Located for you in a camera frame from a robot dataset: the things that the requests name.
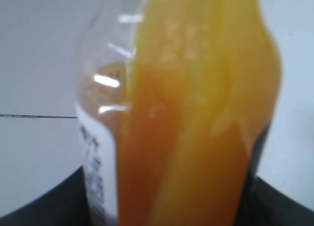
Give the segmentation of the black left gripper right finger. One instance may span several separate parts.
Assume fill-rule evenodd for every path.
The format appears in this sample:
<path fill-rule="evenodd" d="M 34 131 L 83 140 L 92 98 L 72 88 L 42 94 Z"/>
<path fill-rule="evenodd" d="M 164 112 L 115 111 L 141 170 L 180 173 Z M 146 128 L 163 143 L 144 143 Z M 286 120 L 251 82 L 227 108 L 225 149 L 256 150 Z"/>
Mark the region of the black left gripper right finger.
<path fill-rule="evenodd" d="M 314 212 L 262 179 L 247 175 L 236 226 L 312 226 Z"/>

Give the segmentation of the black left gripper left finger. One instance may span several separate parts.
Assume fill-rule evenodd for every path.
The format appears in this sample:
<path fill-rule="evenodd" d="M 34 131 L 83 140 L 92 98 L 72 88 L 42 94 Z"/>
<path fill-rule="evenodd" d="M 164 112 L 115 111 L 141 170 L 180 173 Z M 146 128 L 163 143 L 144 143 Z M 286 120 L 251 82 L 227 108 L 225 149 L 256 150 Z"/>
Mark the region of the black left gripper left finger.
<path fill-rule="evenodd" d="M 82 167 L 31 203 L 0 218 L 2 226 L 91 226 Z"/>

